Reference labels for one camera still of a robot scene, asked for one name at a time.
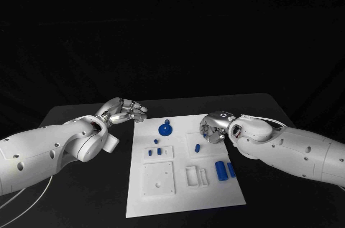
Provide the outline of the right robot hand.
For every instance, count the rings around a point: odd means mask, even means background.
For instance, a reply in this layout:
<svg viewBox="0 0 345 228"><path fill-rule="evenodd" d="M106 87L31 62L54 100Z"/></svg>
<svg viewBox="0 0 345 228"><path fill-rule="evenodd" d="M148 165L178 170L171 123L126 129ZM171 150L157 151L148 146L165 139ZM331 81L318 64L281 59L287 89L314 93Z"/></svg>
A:
<svg viewBox="0 0 345 228"><path fill-rule="evenodd" d="M225 111L210 112L203 117L199 123L199 133L209 143L217 144L223 141L233 120L233 115Z"/></svg>

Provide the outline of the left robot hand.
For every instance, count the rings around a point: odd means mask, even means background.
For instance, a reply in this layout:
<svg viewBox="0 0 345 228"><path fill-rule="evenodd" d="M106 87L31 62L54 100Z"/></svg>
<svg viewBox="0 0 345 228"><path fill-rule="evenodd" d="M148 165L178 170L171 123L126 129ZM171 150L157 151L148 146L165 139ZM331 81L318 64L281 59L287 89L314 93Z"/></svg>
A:
<svg viewBox="0 0 345 228"><path fill-rule="evenodd" d="M147 108L132 100L115 97L98 109L95 115L101 117L106 127L134 120L137 123L147 118Z"/></svg>

